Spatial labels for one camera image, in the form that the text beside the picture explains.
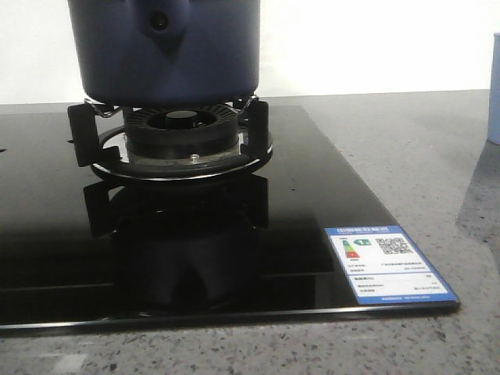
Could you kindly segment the light blue ribbed cup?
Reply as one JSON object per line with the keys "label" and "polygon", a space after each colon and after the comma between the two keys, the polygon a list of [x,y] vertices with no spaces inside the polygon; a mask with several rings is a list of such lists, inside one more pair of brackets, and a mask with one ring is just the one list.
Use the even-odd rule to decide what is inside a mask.
{"label": "light blue ribbed cup", "polygon": [[496,145],[500,142],[500,38],[499,32],[494,33],[494,46],[491,64],[491,85],[489,93],[489,114],[487,124],[487,139]]}

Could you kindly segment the black metal pot support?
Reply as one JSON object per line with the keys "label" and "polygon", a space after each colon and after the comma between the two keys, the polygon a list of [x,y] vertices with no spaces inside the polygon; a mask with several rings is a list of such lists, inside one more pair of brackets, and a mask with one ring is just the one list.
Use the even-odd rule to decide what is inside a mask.
{"label": "black metal pot support", "polygon": [[[237,115],[237,142],[211,155],[185,159],[157,159],[133,153],[127,147],[125,119],[140,109],[119,108],[86,101],[68,108],[70,130],[79,166],[89,166],[102,179],[122,183],[183,183],[252,172],[273,154],[269,132],[269,105],[252,96],[224,105]],[[180,109],[196,108],[141,108]]]}

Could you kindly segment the dark blue cooking pot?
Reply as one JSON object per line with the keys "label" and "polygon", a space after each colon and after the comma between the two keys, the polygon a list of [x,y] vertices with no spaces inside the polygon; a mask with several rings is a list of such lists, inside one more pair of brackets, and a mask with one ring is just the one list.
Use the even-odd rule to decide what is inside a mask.
{"label": "dark blue cooking pot", "polygon": [[84,92],[109,105],[227,102],[259,85],[258,1],[70,1]]}

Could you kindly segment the blue white energy label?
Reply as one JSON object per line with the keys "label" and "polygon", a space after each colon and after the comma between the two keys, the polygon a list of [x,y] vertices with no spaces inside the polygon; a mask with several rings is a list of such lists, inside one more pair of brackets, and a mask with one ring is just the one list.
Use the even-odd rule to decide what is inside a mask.
{"label": "blue white energy label", "polygon": [[457,303],[456,294],[400,226],[325,232],[360,305]]}

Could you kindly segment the black glass gas stove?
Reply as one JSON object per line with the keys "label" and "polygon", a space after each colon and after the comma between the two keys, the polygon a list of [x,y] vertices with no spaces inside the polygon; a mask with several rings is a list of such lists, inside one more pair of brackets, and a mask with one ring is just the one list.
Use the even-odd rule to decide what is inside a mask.
{"label": "black glass gas stove", "polygon": [[304,109],[271,110],[274,154],[213,180],[100,180],[77,166],[73,135],[122,145],[123,117],[72,105],[1,117],[1,334],[433,316],[460,302],[418,255],[427,283],[391,296],[359,286],[375,248],[384,265],[418,252],[396,219]]}

